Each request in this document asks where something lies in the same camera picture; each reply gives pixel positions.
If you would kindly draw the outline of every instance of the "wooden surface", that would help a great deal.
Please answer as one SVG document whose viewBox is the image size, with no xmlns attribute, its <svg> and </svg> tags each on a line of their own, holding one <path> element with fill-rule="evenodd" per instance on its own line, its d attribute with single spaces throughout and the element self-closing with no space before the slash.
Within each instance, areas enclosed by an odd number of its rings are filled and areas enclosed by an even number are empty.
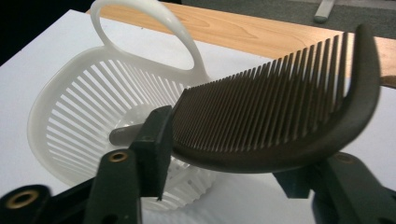
<svg viewBox="0 0 396 224">
<path fill-rule="evenodd" d="M 341 34 L 328 29 L 198 7 L 165 5 L 181 20 L 195 40 L 273 59 Z M 154 19 L 128 7 L 104 7 L 101 16 L 169 33 Z M 376 37 L 375 41 L 381 61 L 381 75 L 396 76 L 396 40 Z"/>
</svg>

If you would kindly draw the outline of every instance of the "basket handle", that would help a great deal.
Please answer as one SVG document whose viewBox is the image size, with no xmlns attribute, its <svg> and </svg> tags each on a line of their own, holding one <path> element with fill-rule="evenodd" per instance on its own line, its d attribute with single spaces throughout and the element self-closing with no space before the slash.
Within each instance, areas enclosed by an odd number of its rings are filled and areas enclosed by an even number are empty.
<svg viewBox="0 0 396 224">
<path fill-rule="evenodd" d="M 102 25 L 100 24 L 100 10 L 107 5 L 121 5 L 125 7 L 135 8 L 150 17 L 154 18 L 180 39 L 190 52 L 194 61 L 194 66 L 191 69 L 194 77 L 193 79 L 208 81 L 209 77 L 206 74 L 204 62 L 201 54 L 192 40 L 189 32 L 178 18 L 162 3 L 157 0 L 96 0 L 91 6 L 91 19 L 93 27 L 97 34 L 104 42 L 105 46 L 110 46 L 113 49 L 119 49 L 105 34 Z"/>
</svg>

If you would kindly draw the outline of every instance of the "comb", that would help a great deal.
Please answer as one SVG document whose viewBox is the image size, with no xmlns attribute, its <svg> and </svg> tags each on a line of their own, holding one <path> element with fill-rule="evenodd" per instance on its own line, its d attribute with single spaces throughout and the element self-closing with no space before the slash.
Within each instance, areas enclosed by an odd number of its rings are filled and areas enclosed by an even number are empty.
<svg viewBox="0 0 396 224">
<path fill-rule="evenodd" d="M 364 129 L 379 96 L 370 28 L 357 28 L 351 69 L 347 41 L 344 33 L 184 90 L 174 107 L 173 156 L 231 173 L 279 172 L 330 157 Z M 110 141 L 128 146 L 136 129 L 115 130 Z"/>
</svg>

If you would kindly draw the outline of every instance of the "clear plastic object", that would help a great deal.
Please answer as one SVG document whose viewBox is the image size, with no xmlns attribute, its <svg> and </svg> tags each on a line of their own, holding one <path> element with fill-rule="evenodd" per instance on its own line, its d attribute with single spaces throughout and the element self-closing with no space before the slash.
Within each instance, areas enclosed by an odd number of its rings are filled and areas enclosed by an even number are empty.
<svg viewBox="0 0 396 224">
<path fill-rule="evenodd" d="M 175 68 L 125 52 L 100 24 L 106 5 L 136 8 L 162 23 L 186 46 L 194 67 Z M 115 128 L 144 122 L 149 112 L 174 105 L 184 88 L 210 81 L 201 55 L 186 28 L 156 0 L 97 0 L 93 26 L 104 42 L 66 64 L 40 92 L 30 112 L 28 140 L 43 166 L 74 186 L 96 174 L 101 157 L 116 149 L 108 141 Z M 215 173 L 172 159 L 162 202 L 144 199 L 149 209 L 175 209 L 198 199 Z"/>
</svg>

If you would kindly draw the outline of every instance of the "white paper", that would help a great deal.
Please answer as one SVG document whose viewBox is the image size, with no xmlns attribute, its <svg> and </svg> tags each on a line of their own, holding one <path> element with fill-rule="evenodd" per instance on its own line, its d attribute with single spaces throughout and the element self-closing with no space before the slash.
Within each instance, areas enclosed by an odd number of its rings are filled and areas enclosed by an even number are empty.
<svg viewBox="0 0 396 224">
<path fill-rule="evenodd" d="M 102 20 L 106 33 L 124 49 L 161 63 L 187 68 L 189 53 L 172 35 Z M 207 73 L 226 77 L 270 59 L 196 42 Z M 35 159 L 26 136 L 35 98 L 74 56 L 102 46 L 90 16 L 67 12 L 48 30 L 0 67 L 0 196 L 25 185 L 43 184 L 58 194 L 68 187 Z M 381 183 L 396 189 L 396 94 L 382 90 L 373 120 L 346 152 L 361 158 Z M 272 175 L 220 174 L 200 200 L 171 212 L 144 212 L 144 223 L 314 223 L 310 200 L 289 200 Z"/>
</svg>

